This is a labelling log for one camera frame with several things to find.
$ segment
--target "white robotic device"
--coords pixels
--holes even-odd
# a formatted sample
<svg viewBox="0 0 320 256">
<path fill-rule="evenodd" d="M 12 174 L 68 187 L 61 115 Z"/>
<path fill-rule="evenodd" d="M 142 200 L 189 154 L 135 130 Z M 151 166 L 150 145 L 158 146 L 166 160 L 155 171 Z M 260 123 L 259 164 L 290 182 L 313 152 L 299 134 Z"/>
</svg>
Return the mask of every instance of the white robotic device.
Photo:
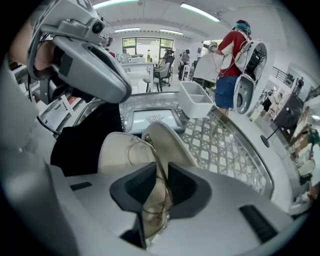
<svg viewBox="0 0 320 256">
<path fill-rule="evenodd" d="M 259 80 L 267 62 L 267 48 L 259 40 L 249 40 L 234 61 L 242 74 L 235 83 L 233 106 L 238 114 L 244 115 L 256 104 L 255 95 L 263 91 L 264 85 Z"/>
</svg>

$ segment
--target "glass table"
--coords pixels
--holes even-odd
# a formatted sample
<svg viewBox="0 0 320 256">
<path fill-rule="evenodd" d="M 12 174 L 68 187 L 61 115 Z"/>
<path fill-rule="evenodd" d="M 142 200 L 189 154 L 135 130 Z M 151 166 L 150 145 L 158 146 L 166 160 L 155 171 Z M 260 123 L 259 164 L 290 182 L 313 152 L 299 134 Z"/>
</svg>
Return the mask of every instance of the glass table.
<svg viewBox="0 0 320 256">
<path fill-rule="evenodd" d="M 238 179 L 263 196 L 271 198 L 274 186 L 267 166 L 237 125 L 228 118 L 221 119 L 222 114 L 214 107 L 205 118 L 190 119 L 179 107 L 178 98 L 177 91 L 132 95 L 119 105 L 123 130 L 126 130 L 131 110 L 174 108 L 185 128 L 180 137 L 200 168 Z M 84 111 L 86 115 L 82 113 L 82 116 L 87 116 L 97 104 L 102 103 L 101 100 L 89 103 Z"/>
</svg>

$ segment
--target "helmet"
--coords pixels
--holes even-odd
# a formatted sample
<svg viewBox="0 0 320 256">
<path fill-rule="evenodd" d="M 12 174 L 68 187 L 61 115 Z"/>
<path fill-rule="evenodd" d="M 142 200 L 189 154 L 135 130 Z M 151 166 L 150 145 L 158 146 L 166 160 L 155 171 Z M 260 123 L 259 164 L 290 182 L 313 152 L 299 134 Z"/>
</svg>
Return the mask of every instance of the helmet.
<svg viewBox="0 0 320 256">
<path fill-rule="evenodd" d="M 233 26 L 232 30 L 235 30 L 235 29 L 240 29 L 240 30 L 247 31 L 248 35 L 251 35 L 251 27 L 250 27 L 249 23 L 246 22 L 243 19 L 239 19 L 235 23 L 235 25 Z"/>
</svg>

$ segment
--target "red shirt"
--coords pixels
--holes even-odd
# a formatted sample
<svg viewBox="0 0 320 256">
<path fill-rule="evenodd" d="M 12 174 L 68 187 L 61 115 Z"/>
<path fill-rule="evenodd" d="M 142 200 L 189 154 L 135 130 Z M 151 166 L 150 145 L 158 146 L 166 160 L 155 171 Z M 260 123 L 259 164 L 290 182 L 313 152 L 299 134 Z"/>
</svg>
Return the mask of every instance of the red shirt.
<svg viewBox="0 0 320 256">
<path fill-rule="evenodd" d="M 225 63 L 230 63 L 230 65 L 228 65 L 226 68 L 221 69 L 219 77 L 238 77 L 241 75 L 241 71 L 234 64 L 234 58 L 237 56 L 238 52 L 240 52 L 242 47 L 245 46 L 245 41 L 246 39 L 241 32 L 231 31 L 225 36 L 223 41 L 219 44 L 218 50 L 220 50 L 224 54 L 222 66 L 224 67 Z"/>
</svg>

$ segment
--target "window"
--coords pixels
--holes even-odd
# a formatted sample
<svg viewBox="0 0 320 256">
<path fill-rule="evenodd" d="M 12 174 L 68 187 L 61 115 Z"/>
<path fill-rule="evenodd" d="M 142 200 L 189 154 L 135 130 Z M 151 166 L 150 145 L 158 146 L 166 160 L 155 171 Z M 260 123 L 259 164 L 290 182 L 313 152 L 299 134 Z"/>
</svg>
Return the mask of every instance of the window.
<svg viewBox="0 0 320 256">
<path fill-rule="evenodd" d="M 143 54 L 147 59 L 148 50 L 150 50 L 152 61 L 157 63 L 163 61 L 166 50 L 172 50 L 173 46 L 174 41 L 165 38 L 134 37 L 122 39 L 122 51 L 126 49 L 130 55 Z"/>
<path fill-rule="evenodd" d="M 136 47 L 136 39 L 135 38 L 125 38 L 122 39 L 122 47 Z"/>
<path fill-rule="evenodd" d="M 174 41 L 169 39 L 161 39 L 161 47 L 171 48 L 174 46 Z"/>
</svg>

